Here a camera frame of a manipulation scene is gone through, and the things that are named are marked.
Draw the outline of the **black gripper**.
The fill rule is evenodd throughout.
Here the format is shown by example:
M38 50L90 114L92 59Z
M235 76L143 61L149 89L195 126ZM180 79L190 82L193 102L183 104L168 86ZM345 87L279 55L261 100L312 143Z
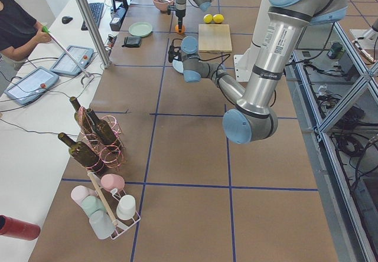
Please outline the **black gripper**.
M173 4L167 6L167 14L169 15L172 11L178 19L177 32L183 32L183 18L185 17L185 4Z
M174 38L169 46L168 49L168 62L173 63L173 61L182 61L182 56L181 56L181 47L180 46L175 46L174 43L176 40L182 41L180 38Z

